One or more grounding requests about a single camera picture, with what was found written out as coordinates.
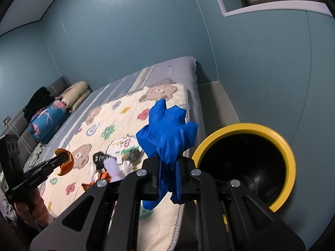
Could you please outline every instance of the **floor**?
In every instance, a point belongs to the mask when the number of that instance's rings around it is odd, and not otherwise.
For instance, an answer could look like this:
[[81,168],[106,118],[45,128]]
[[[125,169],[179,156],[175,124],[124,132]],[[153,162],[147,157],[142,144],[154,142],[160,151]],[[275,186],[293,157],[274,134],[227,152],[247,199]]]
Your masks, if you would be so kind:
[[199,85],[198,90],[207,136],[224,126],[240,122],[220,81]]

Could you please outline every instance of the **flamingo print pillow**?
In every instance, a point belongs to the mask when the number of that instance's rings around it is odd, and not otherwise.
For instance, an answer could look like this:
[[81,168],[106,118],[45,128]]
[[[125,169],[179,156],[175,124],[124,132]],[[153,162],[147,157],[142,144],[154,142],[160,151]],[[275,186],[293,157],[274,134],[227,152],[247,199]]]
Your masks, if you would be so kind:
[[37,140],[43,140],[59,124],[66,114],[65,104],[53,101],[48,107],[36,114],[29,126],[29,132]]

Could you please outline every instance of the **yellow rim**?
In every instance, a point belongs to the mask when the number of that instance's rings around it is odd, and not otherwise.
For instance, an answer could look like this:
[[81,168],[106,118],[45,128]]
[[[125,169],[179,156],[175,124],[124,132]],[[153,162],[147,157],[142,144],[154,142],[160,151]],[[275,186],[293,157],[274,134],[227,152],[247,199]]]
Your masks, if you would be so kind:
[[261,136],[272,142],[281,152],[285,161],[286,177],[284,187],[280,195],[270,206],[270,209],[273,212],[276,212],[289,197],[293,189],[296,173],[295,160],[291,147],[276,131],[255,123],[238,123],[221,128],[208,136],[195,150],[192,159],[194,160],[196,167],[199,168],[202,157],[215,142],[224,137],[235,134],[255,134]]

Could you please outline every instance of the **bear print blanket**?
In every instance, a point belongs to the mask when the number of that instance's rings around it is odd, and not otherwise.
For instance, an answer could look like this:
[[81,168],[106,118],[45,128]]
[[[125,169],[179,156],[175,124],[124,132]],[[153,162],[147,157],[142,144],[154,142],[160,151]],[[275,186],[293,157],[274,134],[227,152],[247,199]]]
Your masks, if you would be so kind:
[[[93,154],[103,152],[112,156],[123,176],[140,169],[147,156],[135,134],[148,124],[150,108],[164,98],[167,108],[177,105],[188,110],[186,95],[180,84],[144,87],[92,109],[66,147],[74,157],[73,169],[65,176],[58,176],[56,169],[40,188],[51,215],[61,214],[84,193],[82,184],[95,180]],[[123,159],[122,156],[132,149],[138,149],[140,157],[132,162]],[[172,204],[167,195],[150,214],[146,212],[140,217],[138,250],[168,250],[178,210],[179,205]]]

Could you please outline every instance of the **white window sill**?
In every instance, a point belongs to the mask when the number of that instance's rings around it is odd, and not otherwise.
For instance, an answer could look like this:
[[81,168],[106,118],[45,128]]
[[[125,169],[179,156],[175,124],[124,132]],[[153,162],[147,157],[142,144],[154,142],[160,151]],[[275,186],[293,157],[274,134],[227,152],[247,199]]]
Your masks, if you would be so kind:
[[280,9],[312,11],[332,16],[326,4],[314,1],[303,1],[303,0],[276,1],[259,5],[246,6],[245,8],[240,8],[229,12],[222,12],[221,10],[221,12],[224,17],[227,17],[247,12],[256,12],[263,10],[280,10]]

